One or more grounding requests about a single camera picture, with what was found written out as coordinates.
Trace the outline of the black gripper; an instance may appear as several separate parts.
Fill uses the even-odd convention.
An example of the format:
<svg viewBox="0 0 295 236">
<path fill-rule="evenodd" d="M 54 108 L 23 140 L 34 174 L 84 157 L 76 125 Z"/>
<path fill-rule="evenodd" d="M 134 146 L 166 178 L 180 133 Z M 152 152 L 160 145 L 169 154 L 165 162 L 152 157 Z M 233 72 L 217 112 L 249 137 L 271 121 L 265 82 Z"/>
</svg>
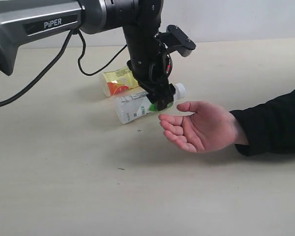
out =
<svg viewBox="0 0 295 236">
<path fill-rule="evenodd" d="M 152 111 L 162 111 L 173 105 L 175 88 L 169 82 L 173 68 L 172 59 L 164 59 L 162 65 L 157 65 L 155 62 L 151 63 L 148 66 L 147 76 L 141 79 L 138 77 L 138 73 L 135 73 L 130 60 L 126 65 L 138 81 L 139 86 L 148 93 L 147 97 L 149 101 L 152 101 Z"/>
</svg>

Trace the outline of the black sleeved forearm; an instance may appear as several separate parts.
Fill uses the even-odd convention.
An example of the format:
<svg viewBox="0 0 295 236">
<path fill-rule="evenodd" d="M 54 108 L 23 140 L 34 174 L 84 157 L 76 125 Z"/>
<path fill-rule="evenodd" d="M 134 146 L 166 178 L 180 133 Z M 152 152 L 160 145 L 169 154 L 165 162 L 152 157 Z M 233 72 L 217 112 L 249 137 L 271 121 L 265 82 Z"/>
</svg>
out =
<svg viewBox="0 0 295 236">
<path fill-rule="evenodd" d="M 236 144 L 240 154 L 295 154 L 295 89 L 258 106 L 233 110 L 231 114 L 248 140 L 248 145 Z"/>
</svg>

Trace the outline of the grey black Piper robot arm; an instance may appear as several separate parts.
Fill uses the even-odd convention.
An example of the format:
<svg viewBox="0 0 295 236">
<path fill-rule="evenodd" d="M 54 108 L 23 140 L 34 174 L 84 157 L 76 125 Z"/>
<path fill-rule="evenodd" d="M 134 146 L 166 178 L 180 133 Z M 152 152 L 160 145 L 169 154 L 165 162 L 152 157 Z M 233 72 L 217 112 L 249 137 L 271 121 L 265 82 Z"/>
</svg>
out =
<svg viewBox="0 0 295 236">
<path fill-rule="evenodd" d="M 160 41 L 161 0 L 1 0 L 0 72 L 12 74 L 18 48 L 62 32 L 96 34 L 122 28 L 129 66 L 158 110 L 174 99 Z"/>
</svg>

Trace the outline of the open bare human hand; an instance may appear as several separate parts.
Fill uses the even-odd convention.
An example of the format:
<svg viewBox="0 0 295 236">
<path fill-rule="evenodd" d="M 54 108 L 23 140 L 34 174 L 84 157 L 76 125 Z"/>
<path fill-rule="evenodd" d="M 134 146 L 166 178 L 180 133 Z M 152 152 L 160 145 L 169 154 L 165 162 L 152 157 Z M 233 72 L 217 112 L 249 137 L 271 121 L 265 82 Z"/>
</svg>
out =
<svg viewBox="0 0 295 236">
<path fill-rule="evenodd" d="M 234 115 L 203 101 L 187 101 L 177 105 L 186 116 L 159 115 L 164 136 L 180 149 L 192 153 L 208 153 L 231 145 L 247 146 L 248 139 Z"/>
</svg>

